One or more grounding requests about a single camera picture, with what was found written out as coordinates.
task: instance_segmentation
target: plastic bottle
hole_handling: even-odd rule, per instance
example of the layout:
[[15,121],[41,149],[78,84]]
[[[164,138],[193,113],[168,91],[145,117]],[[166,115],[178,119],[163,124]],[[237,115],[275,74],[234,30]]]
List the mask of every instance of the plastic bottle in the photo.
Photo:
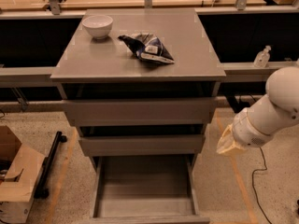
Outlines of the plastic bottle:
[[271,50],[271,47],[265,46],[265,49],[257,54],[253,65],[260,68],[266,67],[270,59],[269,50]]

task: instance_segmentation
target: cardboard box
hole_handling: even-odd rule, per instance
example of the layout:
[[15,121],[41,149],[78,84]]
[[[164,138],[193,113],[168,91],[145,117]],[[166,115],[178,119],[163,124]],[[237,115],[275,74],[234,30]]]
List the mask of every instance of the cardboard box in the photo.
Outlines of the cardboard box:
[[8,128],[0,126],[0,160],[11,165],[0,184],[0,219],[25,223],[31,209],[45,156],[22,144]]

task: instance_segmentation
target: floor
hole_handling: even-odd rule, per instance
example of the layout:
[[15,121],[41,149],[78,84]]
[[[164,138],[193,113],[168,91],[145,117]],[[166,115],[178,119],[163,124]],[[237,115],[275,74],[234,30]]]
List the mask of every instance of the floor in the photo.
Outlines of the floor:
[[[0,125],[7,125],[19,139],[37,151],[49,154],[57,131],[68,138],[58,146],[47,187],[48,199],[34,201],[28,224],[78,223],[89,218],[95,172],[84,157],[64,113],[42,108],[24,113],[6,111]],[[217,108],[206,129],[206,143],[193,169],[195,189],[201,216],[217,224],[268,223],[261,212],[252,189],[251,173],[263,168],[259,149],[228,158],[216,153],[216,146],[234,112],[229,107]],[[255,175],[255,186],[261,206],[275,224],[298,224],[299,199],[299,126],[277,133],[263,147],[268,170]]]

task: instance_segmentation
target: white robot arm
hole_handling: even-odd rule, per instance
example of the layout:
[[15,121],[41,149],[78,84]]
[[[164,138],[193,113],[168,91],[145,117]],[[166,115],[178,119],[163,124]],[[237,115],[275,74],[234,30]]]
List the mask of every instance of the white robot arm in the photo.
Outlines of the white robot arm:
[[237,154],[248,147],[261,147],[274,134],[299,124],[299,68],[286,67],[266,82],[266,95],[238,113],[224,131],[217,147],[223,155]]

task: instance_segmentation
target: bowl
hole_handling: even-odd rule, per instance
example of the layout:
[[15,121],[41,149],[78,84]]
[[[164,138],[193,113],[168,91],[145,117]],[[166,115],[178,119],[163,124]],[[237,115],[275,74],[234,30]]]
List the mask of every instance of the bowl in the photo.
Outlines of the bowl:
[[112,29],[113,19],[105,15],[95,15],[84,19],[82,24],[93,38],[104,39]]

